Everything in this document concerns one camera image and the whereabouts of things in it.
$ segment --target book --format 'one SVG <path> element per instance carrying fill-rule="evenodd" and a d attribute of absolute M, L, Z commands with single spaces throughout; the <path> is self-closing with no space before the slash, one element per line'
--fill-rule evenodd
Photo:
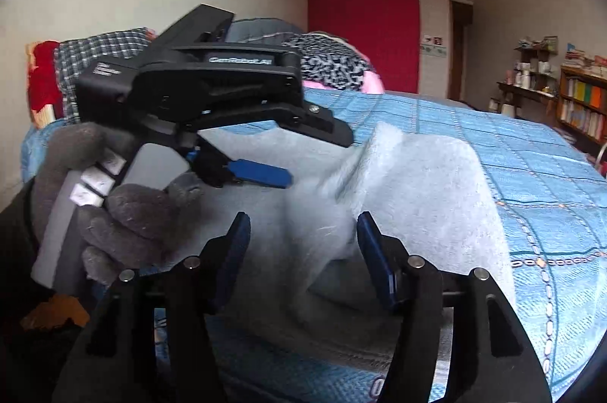
<path fill-rule="evenodd" d="M 590 136 L 594 136 L 597 132 L 597 118 L 599 118 L 599 114 L 593 112 L 590 116 L 590 126 L 588 126 L 588 134 Z"/>
<path fill-rule="evenodd" d="M 584 84 L 584 102 L 590 104 L 590 98 L 593 92 L 593 86 L 589 83 Z"/>
<path fill-rule="evenodd" d="M 603 139 L 603 126 L 605 125 L 605 116 L 602 115 L 599 118 L 599 124 L 597 125 L 597 131 L 594 133 L 594 137 L 599 141 Z"/>
<path fill-rule="evenodd" d="M 574 98 L 576 100 L 584 100 L 584 93 L 586 92 L 586 83 L 580 80 L 576 80 L 576 94 Z"/>
<path fill-rule="evenodd" d="M 575 105 L 573 110 L 573 120 L 571 121 L 571 124 L 573 124 L 575 127 L 581 127 L 582 115 L 582 107 L 579 105 Z"/>
<path fill-rule="evenodd" d="M 601 89 L 598 86 L 593 86 L 592 93 L 590 95 L 590 104 L 595 109 L 599 109 L 601 106 Z"/>
<path fill-rule="evenodd" d="M 569 101 L 563 100 L 563 106 L 561 107 L 561 121 L 567 121 L 567 113 L 569 112 Z"/>
<path fill-rule="evenodd" d="M 590 117 L 592 113 L 588 109 L 584 109 L 584 124 L 582 126 L 584 133 L 588 133 L 590 131 Z"/>

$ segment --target red cabinet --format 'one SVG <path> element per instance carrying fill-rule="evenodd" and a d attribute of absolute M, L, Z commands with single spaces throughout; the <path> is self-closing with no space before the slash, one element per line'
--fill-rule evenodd
<path fill-rule="evenodd" d="M 308 28 L 368 56 L 386 90 L 418 92 L 420 0 L 308 0 Z"/>

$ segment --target fluffy white cloth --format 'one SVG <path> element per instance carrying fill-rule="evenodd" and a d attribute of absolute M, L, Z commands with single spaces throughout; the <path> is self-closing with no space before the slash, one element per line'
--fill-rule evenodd
<path fill-rule="evenodd" d="M 445 271 L 491 272 L 515 305 L 514 280 L 491 192 L 476 153 L 446 136 L 407 135 L 379 123 L 364 146 L 344 149 L 282 129 L 202 133 L 233 159 L 287 168 L 287 190 L 207 186 L 187 210 L 173 260 L 197 254 L 234 216 L 251 217 L 251 243 L 224 316 L 285 348 L 364 369 L 385 369 L 401 320 L 383 312 L 356 240 L 356 219 L 373 215 Z M 448 314 L 439 353 L 445 382 Z"/>

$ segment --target gray glove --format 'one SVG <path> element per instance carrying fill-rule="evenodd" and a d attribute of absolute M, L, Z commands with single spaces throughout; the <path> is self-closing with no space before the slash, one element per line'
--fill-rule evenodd
<path fill-rule="evenodd" d="M 33 229 L 42 240 L 53 204 L 70 170 L 85 170 L 97 162 L 109 136 L 92 124 L 58 129 L 51 140 L 32 190 Z M 135 184 L 115 188 L 105 209 L 82 206 L 78 227 L 90 244 L 83 252 L 92 279 L 110 285 L 125 268 L 161 266 L 177 240 L 174 230 L 180 209 L 199 194 L 200 180 L 184 174 L 169 186 L 171 194 Z"/>

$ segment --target wooden bookshelf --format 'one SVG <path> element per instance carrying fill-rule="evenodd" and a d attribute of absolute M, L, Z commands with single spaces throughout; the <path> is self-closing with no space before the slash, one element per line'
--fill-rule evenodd
<path fill-rule="evenodd" d="M 565 100 L 571 100 L 572 102 L 581 105 L 582 107 L 586 107 L 587 109 L 593 110 L 594 112 L 599 112 L 600 114 L 603 115 L 607 115 L 607 112 L 605 112 L 604 110 L 601 109 L 597 109 L 597 107 L 593 107 L 591 106 L 591 104 L 587 104 L 586 102 L 582 101 L 582 100 L 578 100 L 577 98 L 573 98 L 572 96 L 569 95 L 561 95 Z"/>
<path fill-rule="evenodd" d="M 584 131 L 582 131 L 581 129 L 575 127 L 574 125 L 569 124 L 568 122 L 565 121 L 559 121 L 562 125 L 564 125 L 565 127 L 568 127 L 569 129 L 572 129 L 573 131 L 575 131 L 576 134 L 581 134 L 582 136 L 585 136 L 588 140 L 592 141 L 593 143 L 596 144 L 602 144 L 601 141 L 597 140 L 596 138 L 584 133 Z"/>
<path fill-rule="evenodd" d="M 579 100 L 575 96 L 570 96 L 568 93 L 568 83 L 570 78 L 575 78 L 579 81 L 584 82 L 586 85 L 590 85 L 593 87 L 599 87 L 602 90 L 605 90 L 601 93 L 601 96 L 607 96 L 607 80 L 605 78 L 601 78 L 595 75 L 588 74 L 582 69 L 562 66 L 561 67 L 561 79 L 559 85 L 559 94 L 558 94 L 558 103 L 556 110 L 556 117 L 558 122 L 564 127 L 571 129 L 575 132 L 576 135 L 581 136 L 582 146 L 588 147 L 588 145 L 584 144 L 591 143 L 591 145 L 602 145 L 607 136 L 607 110 L 605 110 L 605 106 L 602 104 L 602 107 L 594 107 L 588 101 Z M 563 115 L 563 104 L 564 103 L 573 103 L 576 106 L 583 107 L 584 109 L 588 109 L 591 112 L 597 113 L 603 117 L 603 130 L 602 136 L 600 138 L 596 138 L 596 135 L 590 135 L 586 133 L 582 128 L 576 127 L 575 125 L 567 122 L 566 120 L 562 120 L 561 116 Z"/>

